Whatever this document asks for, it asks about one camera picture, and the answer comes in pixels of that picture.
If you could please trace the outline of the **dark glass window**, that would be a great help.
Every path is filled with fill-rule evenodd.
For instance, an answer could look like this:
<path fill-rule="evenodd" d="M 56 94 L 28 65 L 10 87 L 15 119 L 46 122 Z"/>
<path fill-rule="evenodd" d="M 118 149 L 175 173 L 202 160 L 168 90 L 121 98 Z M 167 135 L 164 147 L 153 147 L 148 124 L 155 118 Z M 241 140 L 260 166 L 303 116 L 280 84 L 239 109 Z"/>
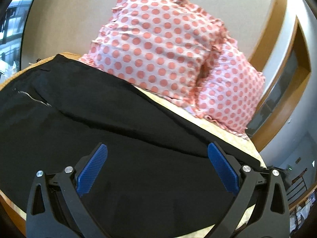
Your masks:
<path fill-rule="evenodd" d="M 26 21 L 33 0 L 1 0 L 1 81 L 20 71 Z"/>

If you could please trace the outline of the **left pink polka dot pillow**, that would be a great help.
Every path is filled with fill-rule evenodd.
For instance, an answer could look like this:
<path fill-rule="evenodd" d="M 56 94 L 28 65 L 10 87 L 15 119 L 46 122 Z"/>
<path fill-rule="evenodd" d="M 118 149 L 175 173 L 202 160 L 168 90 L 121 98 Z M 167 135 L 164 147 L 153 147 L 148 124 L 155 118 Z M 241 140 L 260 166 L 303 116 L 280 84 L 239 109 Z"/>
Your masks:
<path fill-rule="evenodd" d="M 188 0 L 117 0 L 81 61 L 187 107 L 224 23 Z"/>

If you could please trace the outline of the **pink polka dot pillow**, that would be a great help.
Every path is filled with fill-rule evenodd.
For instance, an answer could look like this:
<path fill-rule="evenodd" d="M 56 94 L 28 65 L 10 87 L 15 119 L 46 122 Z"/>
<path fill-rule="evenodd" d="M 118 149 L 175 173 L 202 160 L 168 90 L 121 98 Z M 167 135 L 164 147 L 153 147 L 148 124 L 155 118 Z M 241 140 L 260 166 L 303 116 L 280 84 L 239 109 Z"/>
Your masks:
<path fill-rule="evenodd" d="M 197 82 L 193 113 L 236 136 L 247 138 L 247 125 L 255 114 L 265 77 L 239 51 L 234 39 L 213 46 Z"/>
<path fill-rule="evenodd" d="M 224 23 L 188 0 L 117 0 L 81 61 L 187 107 Z"/>

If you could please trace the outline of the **right pink polka dot pillow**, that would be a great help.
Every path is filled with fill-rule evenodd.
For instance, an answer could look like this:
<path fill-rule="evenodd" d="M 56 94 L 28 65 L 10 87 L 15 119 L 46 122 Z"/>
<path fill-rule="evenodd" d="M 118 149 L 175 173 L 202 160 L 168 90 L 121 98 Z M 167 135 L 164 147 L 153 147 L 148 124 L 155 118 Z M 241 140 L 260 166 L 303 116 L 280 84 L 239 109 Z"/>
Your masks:
<path fill-rule="evenodd" d="M 236 136 L 247 138 L 247 125 L 255 114 L 265 77 L 239 51 L 234 39 L 213 46 L 197 82 L 193 113 Z"/>

